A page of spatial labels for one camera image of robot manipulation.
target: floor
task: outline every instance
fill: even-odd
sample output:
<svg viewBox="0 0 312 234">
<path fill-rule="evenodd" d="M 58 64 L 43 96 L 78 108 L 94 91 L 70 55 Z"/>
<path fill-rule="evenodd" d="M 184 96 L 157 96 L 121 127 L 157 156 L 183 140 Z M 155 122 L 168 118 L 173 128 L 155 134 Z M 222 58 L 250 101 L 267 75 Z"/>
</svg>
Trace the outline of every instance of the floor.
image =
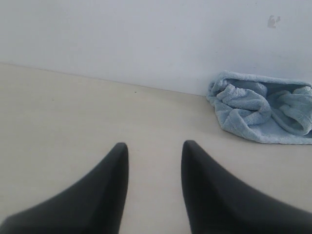
<svg viewBox="0 0 312 234">
<path fill-rule="evenodd" d="M 196 140 L 257 189 L 312 212 L 312 146 L 220 129 L 205 97 L 0 64 L 0 220 L 57 194 L 115 143 L 129 147 L 121 234 L 189 234 L 182 144 Z"/>
</svg>

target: towel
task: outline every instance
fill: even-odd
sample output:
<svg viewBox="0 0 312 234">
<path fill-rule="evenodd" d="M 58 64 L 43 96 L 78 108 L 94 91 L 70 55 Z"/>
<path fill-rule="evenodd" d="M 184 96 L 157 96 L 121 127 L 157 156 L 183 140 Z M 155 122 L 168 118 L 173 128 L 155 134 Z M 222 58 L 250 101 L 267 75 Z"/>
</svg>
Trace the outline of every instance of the towel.
<svg viewBox="0 0 312 234">
<path fill-rule="evenodd" d="M 208 88 L 221 128 L 260 143 L 312 144 L 312 86 L 222 72 Z"/>
</svg>

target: white wall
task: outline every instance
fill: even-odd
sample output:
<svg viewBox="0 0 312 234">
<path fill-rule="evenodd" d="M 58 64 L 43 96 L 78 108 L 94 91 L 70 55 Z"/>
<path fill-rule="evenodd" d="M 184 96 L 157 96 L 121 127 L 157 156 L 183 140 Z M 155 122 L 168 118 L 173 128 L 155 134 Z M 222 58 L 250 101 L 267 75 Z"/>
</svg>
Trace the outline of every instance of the white wall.
<svg viewBox="0 0 312 234">
<path fill-rule="evenodd" d="M 312 81 L 311 13 L 311 0 L 2 0 L 0 62 L 200 95 L 222 70 Z"/>
</svg>

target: light blue towel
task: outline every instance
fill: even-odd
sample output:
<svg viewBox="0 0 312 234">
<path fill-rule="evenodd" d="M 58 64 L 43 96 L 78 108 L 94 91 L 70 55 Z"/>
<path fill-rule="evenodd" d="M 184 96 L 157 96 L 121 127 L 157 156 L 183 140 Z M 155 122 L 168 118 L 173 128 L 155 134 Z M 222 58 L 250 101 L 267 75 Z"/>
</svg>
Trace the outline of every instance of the light blue towel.
<svg viewBox="0 0 312 234">
<path fill-rule="evenodd" d="M 226 71 L 207 100 L 225 131 L 260 143 L 312 144 L 309 83 Z"/>
</svg>

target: beige floor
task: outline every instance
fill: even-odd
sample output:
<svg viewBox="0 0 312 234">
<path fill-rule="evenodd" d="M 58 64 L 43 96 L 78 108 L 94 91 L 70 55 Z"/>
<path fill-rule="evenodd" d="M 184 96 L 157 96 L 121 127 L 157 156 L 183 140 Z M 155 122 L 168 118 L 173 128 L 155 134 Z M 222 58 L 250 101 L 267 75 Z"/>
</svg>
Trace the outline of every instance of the beige floor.
<svg viewBox="0 0 312 234">
<path fill-rule="evenodd" d="M 121 234 L 189 234 L 184 140 L 236 176 L 312 212 L 312 146 L 264 145 L 222 131 L 204 97 L 0 65 L 0 220 L 62 191 L 116 142 L 130 152 Z"/>
</svg>

